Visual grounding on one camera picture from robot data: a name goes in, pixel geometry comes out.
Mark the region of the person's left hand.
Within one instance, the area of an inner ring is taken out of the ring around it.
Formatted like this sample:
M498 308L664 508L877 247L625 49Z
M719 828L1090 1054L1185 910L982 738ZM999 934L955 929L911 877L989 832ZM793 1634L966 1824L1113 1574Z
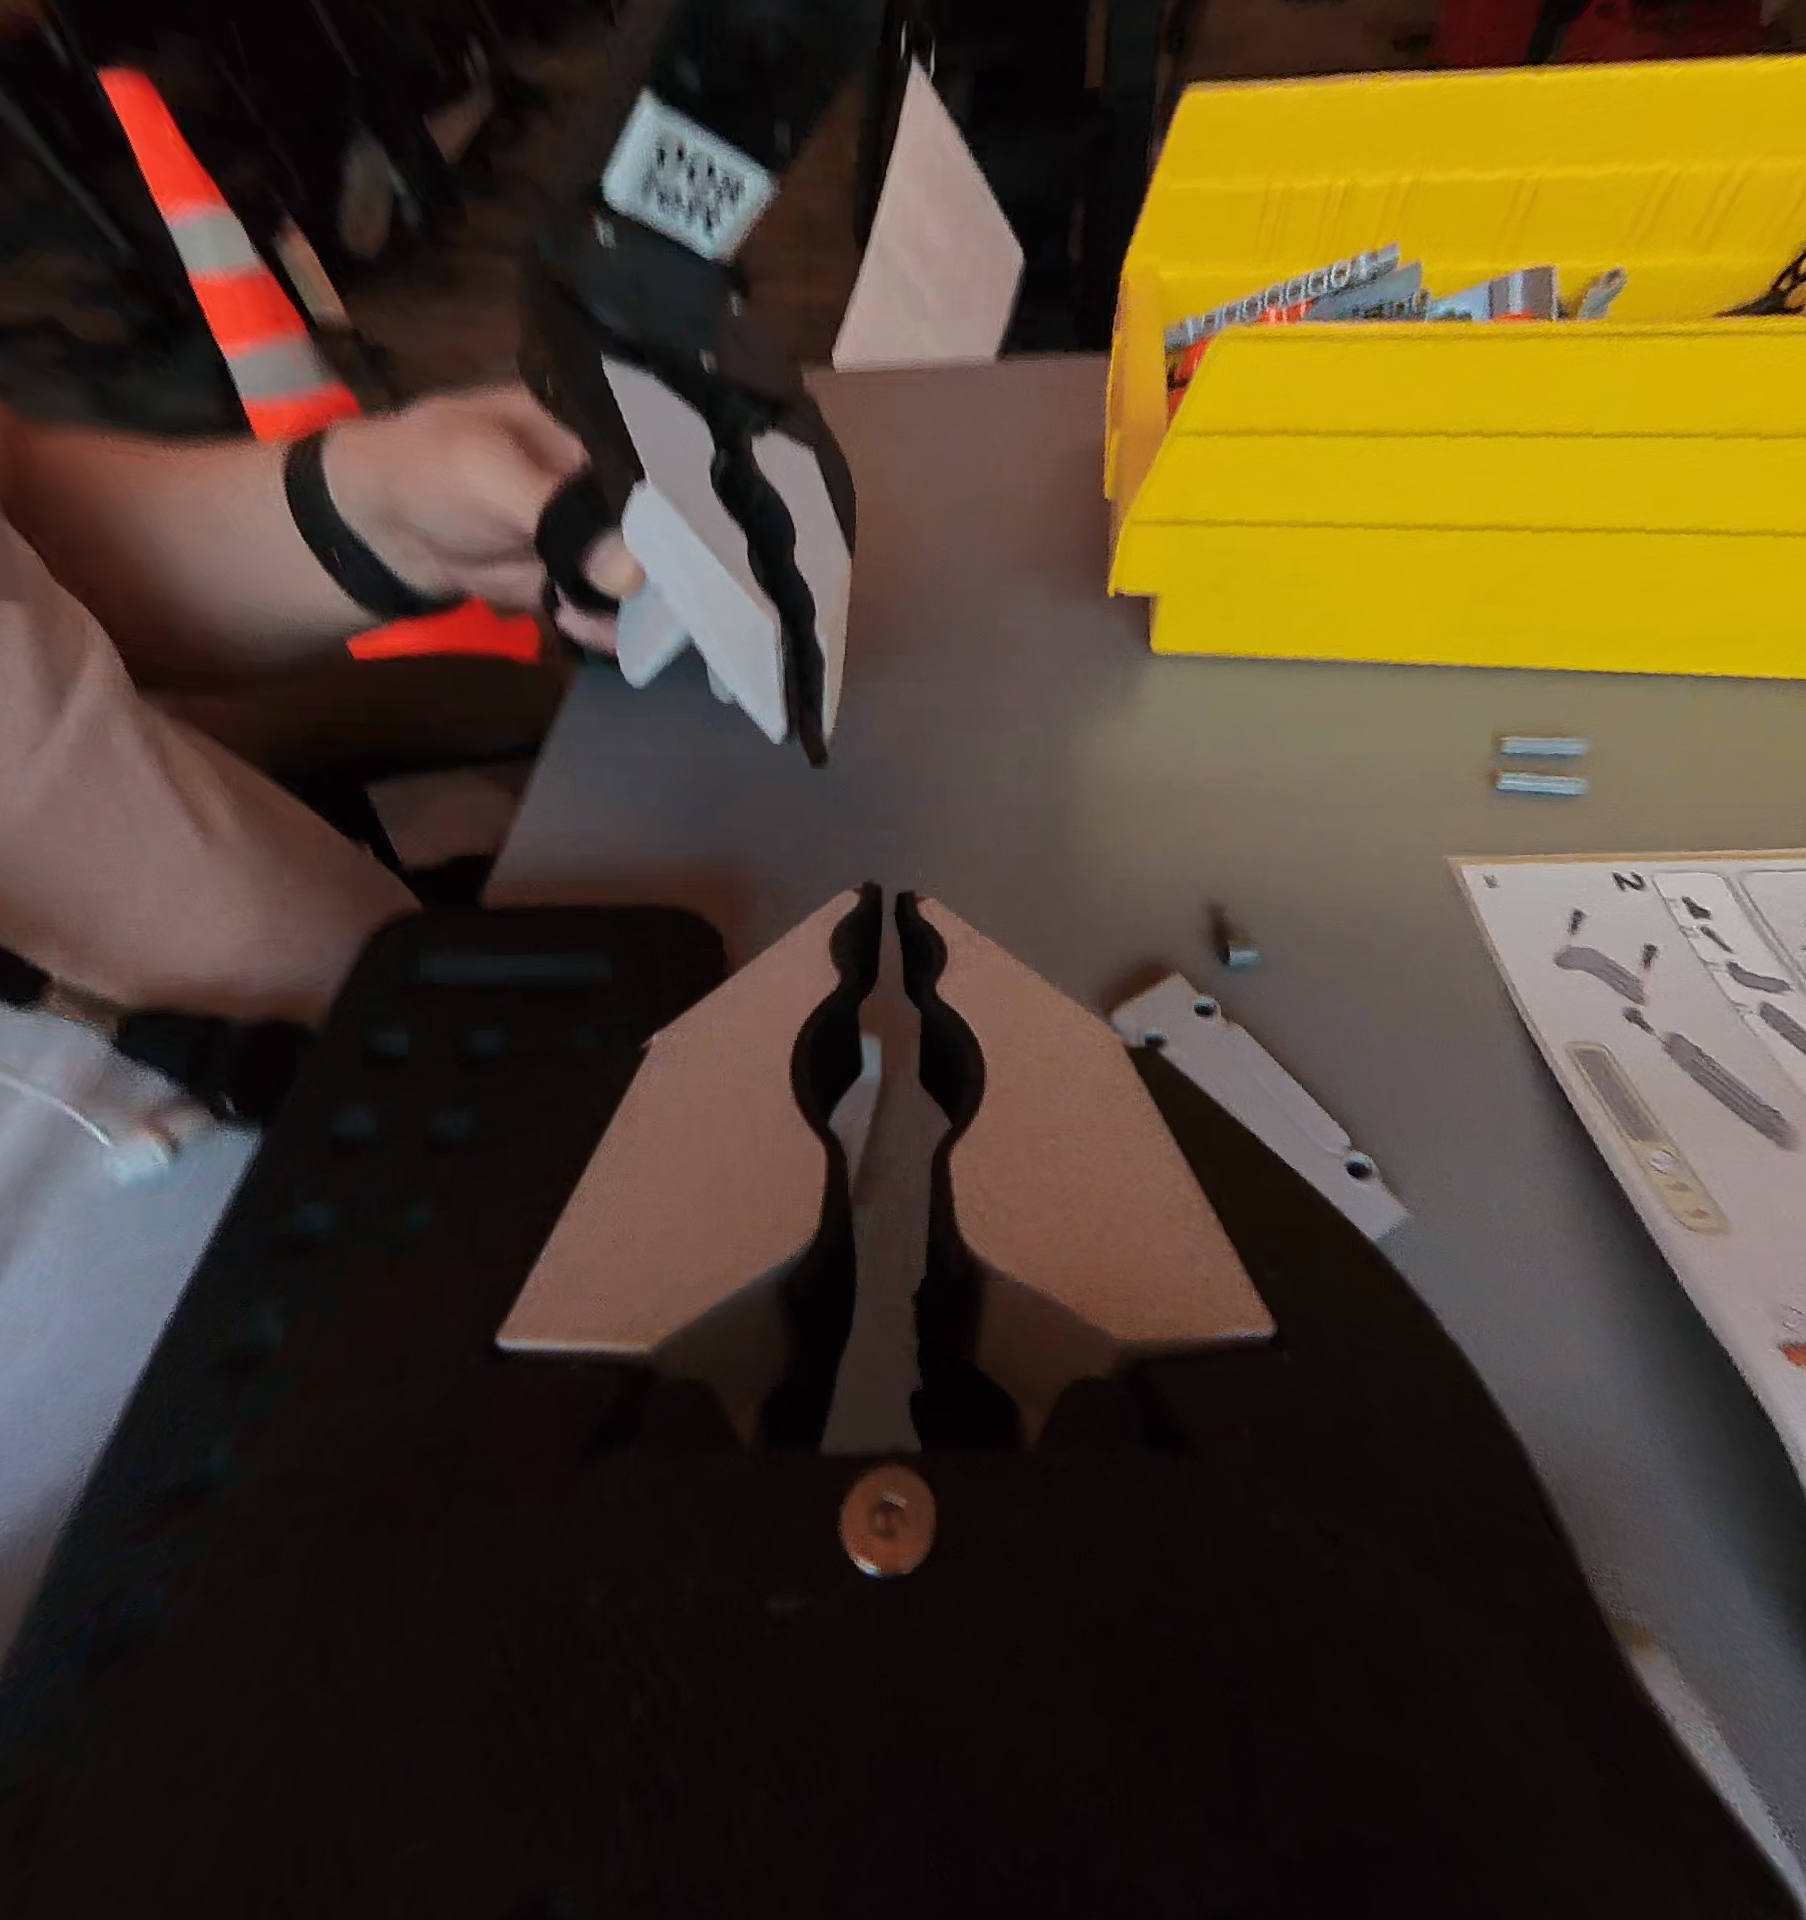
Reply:
M521 386L429 395L332 428L321 474L368 578L435 611L431 628L507 658L545 632L549 573L538 525L557 494L593 477L585 445Z

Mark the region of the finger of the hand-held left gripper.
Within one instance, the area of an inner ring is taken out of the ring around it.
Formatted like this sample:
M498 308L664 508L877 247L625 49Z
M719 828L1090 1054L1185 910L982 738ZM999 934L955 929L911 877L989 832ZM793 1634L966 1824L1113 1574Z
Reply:
M825 453L782 428L747 439L738 702L764 734L835 734L843 704L856 533Z
M774 394L719 378L696 395L631 357L606 355L603 371L635 456L622 540L644 573L644 586L618 613L620 672L646 689L679 662L698 660L711 694L751 721L738 702L738 614L745 609L738 510L755 489L747 439L782 428L827 447L833 466L833 430L803 371ZM814 765L829 761L833 734L764 736L799 746Z

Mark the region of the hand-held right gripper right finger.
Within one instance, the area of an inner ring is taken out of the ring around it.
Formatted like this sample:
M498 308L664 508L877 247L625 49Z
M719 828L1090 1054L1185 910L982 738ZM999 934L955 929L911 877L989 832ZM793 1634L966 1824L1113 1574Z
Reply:
M896 927L944 1133L915 1291L926 1451L1018 1451L1088 1380L1267 1344L1275 1312L1130 1047L938 898Z

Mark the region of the instruction booklet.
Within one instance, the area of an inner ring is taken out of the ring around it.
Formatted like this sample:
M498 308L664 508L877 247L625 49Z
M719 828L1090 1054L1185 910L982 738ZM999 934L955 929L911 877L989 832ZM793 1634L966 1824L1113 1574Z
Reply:
M1460 856L1477 929L1806 1504L1806 849Z

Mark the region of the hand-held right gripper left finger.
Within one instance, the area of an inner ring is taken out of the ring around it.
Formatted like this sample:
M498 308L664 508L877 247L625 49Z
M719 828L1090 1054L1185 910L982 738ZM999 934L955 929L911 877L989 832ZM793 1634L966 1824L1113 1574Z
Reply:
M883 889L843 891L650 1037L500 1325L507 1355L696 1382L740 1437L820 1449L858 1308L883 946Z

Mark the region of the orange traffic cone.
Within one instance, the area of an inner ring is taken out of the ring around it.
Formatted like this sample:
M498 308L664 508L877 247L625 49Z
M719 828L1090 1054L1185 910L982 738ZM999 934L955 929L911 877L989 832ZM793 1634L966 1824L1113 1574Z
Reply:
M361 416L361 401L321 350L292 283L258 249L157 83L132 66L103 66L98 77L250 432L292 441ZM503 616L481 603L385 622L351 641L351 653L370 662L486 658L528 666L542 649L534 618Z

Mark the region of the pale flat panel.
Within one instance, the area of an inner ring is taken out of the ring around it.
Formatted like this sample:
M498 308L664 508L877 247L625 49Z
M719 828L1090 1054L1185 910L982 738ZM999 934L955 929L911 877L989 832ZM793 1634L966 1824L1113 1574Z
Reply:
M982 367L1012 325L1025 251L932 74L907 64L902 108L835 371Z

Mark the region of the person's left forearm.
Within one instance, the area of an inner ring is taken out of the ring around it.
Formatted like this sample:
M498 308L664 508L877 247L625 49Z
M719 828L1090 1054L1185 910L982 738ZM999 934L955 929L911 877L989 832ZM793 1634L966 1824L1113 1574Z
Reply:
M284 453L0 401L0 948L128 1009L319 1020L408 889L162 696L321 662L368 616Z

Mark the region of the pile of grey orange blocks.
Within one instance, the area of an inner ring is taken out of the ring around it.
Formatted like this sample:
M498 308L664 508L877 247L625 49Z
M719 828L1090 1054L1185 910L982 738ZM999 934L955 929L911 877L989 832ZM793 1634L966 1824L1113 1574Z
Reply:
M1227 331L1296 323L1553 323L1607 317L1629 285L1610 266L1584 285L1565 285L1555 264L1515 268L1448 293L1426 283L1424 262L1397 243L1338 256L1283 275L1241 296L1170 323L1163 334L1166 414L1174 416L1195 376Z

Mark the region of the yellow parts bin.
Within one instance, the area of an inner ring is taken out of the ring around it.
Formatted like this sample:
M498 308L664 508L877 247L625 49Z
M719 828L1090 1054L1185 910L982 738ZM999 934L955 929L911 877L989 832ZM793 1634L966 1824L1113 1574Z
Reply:
M1401 245L1582 321L1174 323ZM1165 654L1806 681L1806 54L1187 89L1105 403L1109 592Z

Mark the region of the black wristband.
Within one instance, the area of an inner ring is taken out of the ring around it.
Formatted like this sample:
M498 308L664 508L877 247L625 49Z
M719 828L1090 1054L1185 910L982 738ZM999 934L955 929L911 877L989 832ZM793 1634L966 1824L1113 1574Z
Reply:
M284 460L284 496L292 525L317 565L376 628L452 611L458 605L454 595L416 588L338 512L326 464L330 437L330 426L300 435L288 445Z

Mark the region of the grey desk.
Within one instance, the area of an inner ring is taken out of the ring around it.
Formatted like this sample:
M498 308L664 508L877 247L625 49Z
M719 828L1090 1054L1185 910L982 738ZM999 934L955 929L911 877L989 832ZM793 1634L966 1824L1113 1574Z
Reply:
M1806 1879L1806 1510L1768 1418L1515 1018L1454 853L1806 849L1806 683L1161 658L1105 592L1086 355L820 374L860 552L831 763L694 670L574 683L492 904L673 902L734 957L919 889L1094 1005L1203 978L1380 1159L1607 1609L1728 1738ZM1582 759L1504 759L1506 733ZM1498 769L1582 773L1504 795ZM1260 965L1225 971L1225 906Z

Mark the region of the grey beam plate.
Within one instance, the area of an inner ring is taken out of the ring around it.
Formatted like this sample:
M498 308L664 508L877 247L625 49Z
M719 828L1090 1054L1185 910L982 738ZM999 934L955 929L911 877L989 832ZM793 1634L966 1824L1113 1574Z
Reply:
M1370 1239L1384 1241L1410 1220L1374 1157L1184 974L1170 973L1134 994L1109 1022L1126 1043L1163 1054L1193 1081Z

